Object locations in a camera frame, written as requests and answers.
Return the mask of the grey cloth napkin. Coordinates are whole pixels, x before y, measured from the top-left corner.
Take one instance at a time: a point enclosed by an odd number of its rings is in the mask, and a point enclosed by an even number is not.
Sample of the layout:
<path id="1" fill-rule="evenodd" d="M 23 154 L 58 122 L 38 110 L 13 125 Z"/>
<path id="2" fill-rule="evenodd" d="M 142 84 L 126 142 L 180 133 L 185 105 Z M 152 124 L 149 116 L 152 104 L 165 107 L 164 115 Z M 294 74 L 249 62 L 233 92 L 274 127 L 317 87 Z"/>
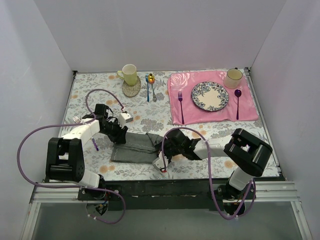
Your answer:
<path id="1" fill-rule="evenodd" d="M 109 139 L 113 142 L 112 162 L 152 164 L 160 155 L 163 137 L 153 133 L 127 132 Z"/>

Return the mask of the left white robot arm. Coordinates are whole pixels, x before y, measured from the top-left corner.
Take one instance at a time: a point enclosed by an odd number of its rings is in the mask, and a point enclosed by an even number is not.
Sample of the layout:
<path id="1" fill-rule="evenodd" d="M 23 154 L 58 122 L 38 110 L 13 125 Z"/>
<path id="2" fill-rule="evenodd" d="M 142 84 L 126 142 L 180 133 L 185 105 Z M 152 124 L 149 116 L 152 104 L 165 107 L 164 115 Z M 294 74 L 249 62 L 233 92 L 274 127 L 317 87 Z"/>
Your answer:
<path id="1" fill-rule="evenodd" d="M 49 140 L 46 177 L 89 187 L 89 194 L 95 200 L 103 199 L 107 193 L 106 187 L 100 183 L 100 175 L 86 169 L 83 147 L 98 133 L 106 135 L 114 144 L 125 144 L 128 131 L 126 123 L 132 119 L 132 115 L 126 111 L 114 117 L 107 105 L 96 104 L 94 112 L 83 116 L 71 132 Z"/>

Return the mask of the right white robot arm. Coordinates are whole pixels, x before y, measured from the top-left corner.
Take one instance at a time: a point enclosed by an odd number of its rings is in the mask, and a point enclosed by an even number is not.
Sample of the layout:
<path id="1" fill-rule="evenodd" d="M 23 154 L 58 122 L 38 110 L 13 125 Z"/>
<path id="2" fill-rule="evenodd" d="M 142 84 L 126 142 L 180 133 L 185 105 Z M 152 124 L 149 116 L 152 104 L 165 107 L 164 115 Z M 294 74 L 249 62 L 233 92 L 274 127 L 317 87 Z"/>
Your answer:
<path id="1" fill-rule="evenodd" d="M 161 172 L 166 171 L 176 155 L 183 155 L 191 161 L 229 157 L 237 165 L 225 186 L 225 194 L 232 199 L 243 195 L 253 178 L 262 176 L 273 153 L 268 143 L 242 128 L 225 137 L 205 140 L 202 136 L 190 139 L 176 127 L 165 134 L 156 148 L 158 157 L 152 165 Z"/>

